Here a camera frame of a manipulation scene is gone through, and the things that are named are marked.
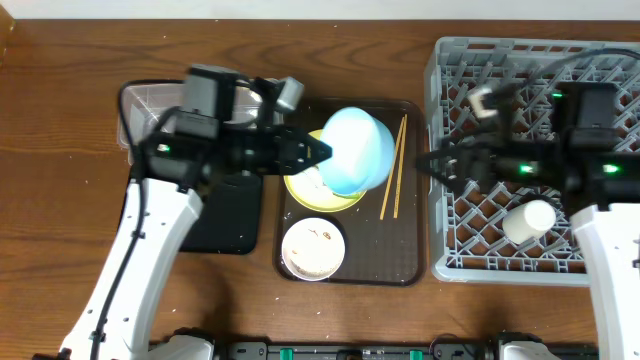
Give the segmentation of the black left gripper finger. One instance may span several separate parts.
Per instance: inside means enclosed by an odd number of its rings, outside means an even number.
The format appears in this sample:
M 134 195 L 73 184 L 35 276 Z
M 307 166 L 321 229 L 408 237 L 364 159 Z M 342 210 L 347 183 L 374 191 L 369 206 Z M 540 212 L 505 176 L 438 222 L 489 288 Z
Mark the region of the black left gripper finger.
M 332 156 L 332 148 L 309 133 L 302 133 L 299 141 L 301 160 L 327 160 Z
M 289 162 L 289 174 L 296 175 L 323 162 L 322 158 L 294 158 Z

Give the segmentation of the white cup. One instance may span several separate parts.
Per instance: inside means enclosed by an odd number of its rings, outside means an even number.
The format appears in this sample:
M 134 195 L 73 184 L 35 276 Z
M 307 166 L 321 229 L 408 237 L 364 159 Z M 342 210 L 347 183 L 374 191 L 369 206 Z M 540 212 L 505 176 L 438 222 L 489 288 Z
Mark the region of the white cup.
M 541 238 L 556 223 L 554 207 L 543 200 L 532 200 L 510 210 L 503 218 L 502 229 L 515 244 Z

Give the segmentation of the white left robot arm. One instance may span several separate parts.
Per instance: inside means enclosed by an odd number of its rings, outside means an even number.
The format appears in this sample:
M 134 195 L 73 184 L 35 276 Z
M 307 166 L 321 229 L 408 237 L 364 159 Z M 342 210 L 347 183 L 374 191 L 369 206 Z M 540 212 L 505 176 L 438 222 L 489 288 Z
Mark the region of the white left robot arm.
M 305 131 L 274 122 L 274 114 L 293 112 L 304 92 L 292 77 L 194 65 L 181 83 L 180 105 L 128 142 L 133 164 L 117 234 L 58 359 L 214 358 L 214 340 L 197 329 L 150 344 L 176 255 L 205 207 L 202 190 L 233 173 L 294 175 L 332 154 Z

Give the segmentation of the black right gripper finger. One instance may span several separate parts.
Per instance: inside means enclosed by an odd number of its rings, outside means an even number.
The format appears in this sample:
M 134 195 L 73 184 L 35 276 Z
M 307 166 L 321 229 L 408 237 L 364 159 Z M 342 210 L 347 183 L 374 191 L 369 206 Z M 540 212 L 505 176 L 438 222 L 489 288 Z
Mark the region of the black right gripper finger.
M 467 180 L 455 173 L 454 166 L 442 158 L 418 157 L 415 160 L 416 169 L 431 179 L 446 187 L 455 195 L 462 195 L 467 186 Z
M 431 163 L 440 161 L 467 161 L 480 151 L 480 144 L 475 141 L 465 141 L 456 145 L 451 145 L 447 139 L 442 142 L 440 149 L 420 154 L 416 157 L 416 163 Z

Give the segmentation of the blue bowl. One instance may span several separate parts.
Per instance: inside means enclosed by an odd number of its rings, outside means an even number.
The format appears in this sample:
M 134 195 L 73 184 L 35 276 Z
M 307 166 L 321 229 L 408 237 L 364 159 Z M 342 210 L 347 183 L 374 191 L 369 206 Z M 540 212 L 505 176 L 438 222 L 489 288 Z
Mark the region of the blue bowl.
M 337 111 L 322 128 L 320 140 L 332 150 L 318 168 L 333 193 L 350 196 L 387 180 L 395 140 L 387 126 L 365 110 L 347 107 Z

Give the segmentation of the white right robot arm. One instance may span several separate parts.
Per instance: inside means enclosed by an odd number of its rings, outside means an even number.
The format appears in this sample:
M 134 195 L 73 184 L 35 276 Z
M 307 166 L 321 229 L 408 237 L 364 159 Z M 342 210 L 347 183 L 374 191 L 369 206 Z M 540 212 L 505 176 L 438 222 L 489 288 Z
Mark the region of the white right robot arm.
M 562 82 L 551 93 L 554 138 L 519 140 L 512 130 L 519 85 L 469 96 L 488 126 L 448 137 L 416 159 L 418 171 L 456 194 L 468 181 L 546 186 L 560 193 L 590 279 L 599 355 L 639 356 L 639 156 L 615 151 L 610 83 Z

